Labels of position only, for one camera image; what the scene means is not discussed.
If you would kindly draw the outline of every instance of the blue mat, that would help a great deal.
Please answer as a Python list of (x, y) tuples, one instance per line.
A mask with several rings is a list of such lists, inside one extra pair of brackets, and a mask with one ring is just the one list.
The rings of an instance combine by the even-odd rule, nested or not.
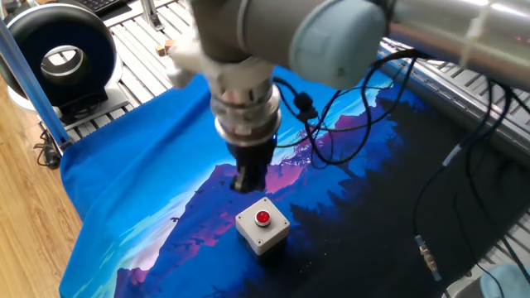
[[(275, 74), (311, 95), (319, 110), (334, 93), (283, 69)], [(391, 83), (377, 73), (370, 85)], [(398, 88), (369, 92), (374, 117)], [(308, 297), (330, 290), (426, 297), (440, 290), (410, 234), (411, 193), (421, 186), (414, 181), (430, 175), (463, 136), (459, 128), (406, 92), (349, 164), (319, 171), (309, 144), (277, 149), (267, 189), (241, 195), (229, 189), (234, 159), (214, 129), (209, 101), (207, 83), (197, 76), (186, 89), (164, 93), (66, 150), (61, 176), (84, 225), (61, 297)], [(327, 124), (359, 125), (362, 113), (359, 93), (351, 92), (330, 110)], [(295, 141), (301, 129), (284, 113), (279, 142)], [(352, 152), (363, 134), (333, 134), (334, 158)], [(330, 135), (320, 135), (319, 143), (329, 155)], [(433, 191), (452, 198), (455, 190), (444, 179)], [(258, 265), (237, 241), (234, 216), (265, 195), (291, 221), (291, 234), (284, 253)], [(431, 231), (465, 252), (438, 224)], [(436, 252), (447, 260), (441, 270), (448, 281), (472, 265), (451, 250)]]

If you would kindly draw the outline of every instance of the tree silhouette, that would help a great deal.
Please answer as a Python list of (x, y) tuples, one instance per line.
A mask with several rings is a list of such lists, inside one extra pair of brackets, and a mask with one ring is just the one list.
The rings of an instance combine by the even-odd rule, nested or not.
[[(379, 101), (384, 108), (390, 105)], [(397, 124), (394, 130), (399, 136), (388, 142), (393, 157), (377, 171), (367, 171), (365, 178), (353, 174), (349, 165), (341, 165), (349, 179), (340, 182), (341, 194), (329, 192), (331, 208), (311, 210), (293, 205), (291, 211), (299, 225), (291, 231), (291, 247), (283, 256), (289, 265), (277, 264), (263, 277), (246, 280), (242, 296), (259, 296), (264, 289), (269, 296), (295, 297), (331, 292), (381, 298), (439, 294), (442, 286), (433, 281), (413, 239), (412, 206), (426, 178), (465, 131), (435, 113), (418, 113), (408, 103), (401, 103), (389, 120)], [(350, 141), (344, 147), (355, 143)], [(458, 166), (432, 186), (420, 216), (421, 233), (436, 256), (445, 285), (474, 265), (451, 209), (452, 195), (464, 181), (457, 171), (461, 171)], [(481, 224), (483, 220), (477, 219), (475, 226)], [(485, 253), (495, 243), (495, 236), (483, 228), (479, 236), (476, 249)]]

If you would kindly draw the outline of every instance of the white base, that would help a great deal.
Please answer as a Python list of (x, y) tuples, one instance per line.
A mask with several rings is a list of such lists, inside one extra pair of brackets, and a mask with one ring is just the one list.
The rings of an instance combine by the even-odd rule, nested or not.
[[(265, 210), (271, 215), (271, 222), (267, 227), (256, 224), (258, 211)], [(248, 245), (262, 256), (289, 235), (291, 223), (283, 216), (269, 198), (263, 198), (245, 209), (235, 217), (235, 227), (247, 240)]]

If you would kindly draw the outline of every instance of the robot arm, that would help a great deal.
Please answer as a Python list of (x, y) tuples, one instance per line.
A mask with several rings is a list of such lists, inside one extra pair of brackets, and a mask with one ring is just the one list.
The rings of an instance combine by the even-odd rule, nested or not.
[(527, 0), (195, 0), (192, 7), (200, 41), (169, 54), (209, 81), (215, 125), (238, 163), (237, 191), (265, 187), (281, 121), (274, 65), (347, 89), (389, 36), (530, 90)]

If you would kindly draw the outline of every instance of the gray cylinder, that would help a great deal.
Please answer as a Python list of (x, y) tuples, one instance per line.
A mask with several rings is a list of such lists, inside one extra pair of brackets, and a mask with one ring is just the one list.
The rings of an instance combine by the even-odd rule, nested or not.
[(290, 69), (312, 82), (352, 88), (377, 59), (385, 31), (381, 7), (364, 0), (328, 0), (304, 19), (292, 37)]
[(296, 29), (324, 1), (249, 0), (243, 30), (248, 53), (237, 37), (241, 0), (193, 1), (191, 5), (203, 51), (212, 59), (237, 63), (253, 55), (288, 68)]
[[(459, 64), (471, 20), (487, 0), (396, 0), (390, 38)], [(498, 0), (466, 68), (530, 91), (530, 2)]]

